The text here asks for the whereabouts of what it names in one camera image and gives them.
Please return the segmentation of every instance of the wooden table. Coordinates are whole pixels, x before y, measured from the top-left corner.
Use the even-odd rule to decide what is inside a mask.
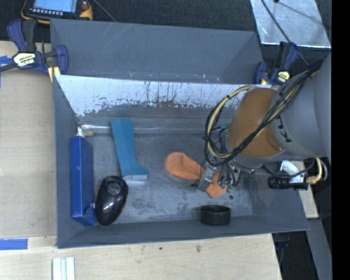
[[[0,41],[0,56],[15,52],[13,43]],[[13,100],[1,101],[3,90],[13,90]],[[29,237],[29,243],[28,250],[0,251],[0,279],[51,279],[51,263],[56,257],[74,257],[76,279],[281,279],[270,234],[62,250],[54,247],[50,97],[46,76],[18,69],[2,74],[0,125],[6,127],[0,131],[0,238]],[[13,112],[11,124],[8,119],[1,120],[9,111]],[[32,135],[38,140],[31,140]],[[15,157],[19,154],[22,160]],[[40,176],[47,181],[39,180]],[[316,218],[312,195],[301,194],[307,217]],[[13,197],[17,204],[11,202]]]

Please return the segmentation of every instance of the bin floor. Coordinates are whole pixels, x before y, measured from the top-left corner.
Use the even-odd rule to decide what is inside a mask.
[[[214,199],[165,170],[165,158],[172,152],[184,152],[199,164],[204,162],[202,129],[167,132],[158,128],[135,130],[137,163],[149,171],[146,180],[127,181],[126,205],[115,223],[179,221],[198,219],[198,209],[206,204],[233,208],[232,216],[252,215],[251,198],[245,180],[236,189]],[[93,146],[94,190],[106,176],[120,176],[118,157],[111,130],[106,128],[86,139]]]

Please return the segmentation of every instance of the orange sponge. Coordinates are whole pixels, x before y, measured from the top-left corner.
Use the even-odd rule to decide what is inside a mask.
[[[174,176],[186,180],[199,180],[205,169],[195,160],[188,157],[183,152],[173,152],[164,161],[166,171]],[[212,177],[212,183],[206,189],[210,198],[215,198],[223,194],[227,188],[222,189],[218,184],[219,172]]]

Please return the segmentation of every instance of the brown cylinder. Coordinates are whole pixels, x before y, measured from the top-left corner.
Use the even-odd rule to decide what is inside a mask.
[[[255,88],[242,98],[227,133],[227,144],[231,149],[239,146],[261,124],[270,109],[274,89]],[[271,126],[266,126],[241,155],[255,158],[266,158],[282,152],[284,148],[276,140]]]

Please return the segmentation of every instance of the blue block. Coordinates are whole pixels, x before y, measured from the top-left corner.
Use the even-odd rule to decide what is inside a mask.
[[[85,226],[95,225],[92,146],[82,136],[70,139],[70,165],[71,215]]]
[[[134,124],[127,120],[112,120],[115,148],[124,180],[146,179],[149,172],[140,167],[135,159]]]

